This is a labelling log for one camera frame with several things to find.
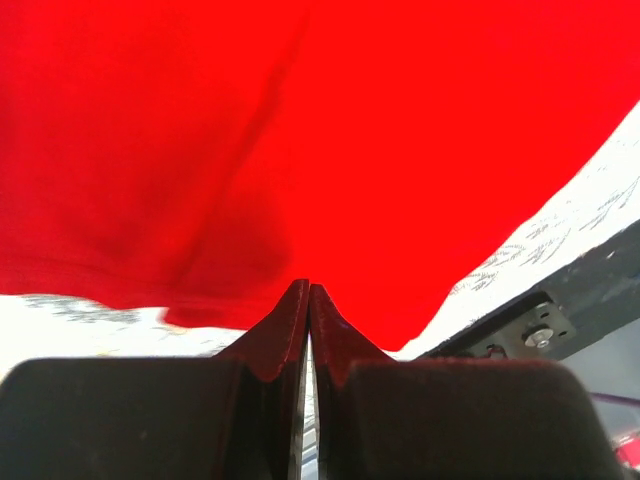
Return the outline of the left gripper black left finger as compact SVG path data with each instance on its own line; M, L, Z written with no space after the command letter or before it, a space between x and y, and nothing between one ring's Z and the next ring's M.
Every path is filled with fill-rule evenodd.
M36 359L1 385L5 479L297 479L310 285L210 357Z

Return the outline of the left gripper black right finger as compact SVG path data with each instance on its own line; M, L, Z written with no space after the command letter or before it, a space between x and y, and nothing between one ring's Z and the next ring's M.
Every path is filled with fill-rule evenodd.
M322 479L621 479L581 383L548 361L399 362L313 286Z

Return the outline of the red t shirt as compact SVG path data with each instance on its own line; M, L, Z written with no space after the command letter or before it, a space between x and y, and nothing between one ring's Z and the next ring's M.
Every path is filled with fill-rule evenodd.
M638 99L635 1L5 1L1 290L397 350Z

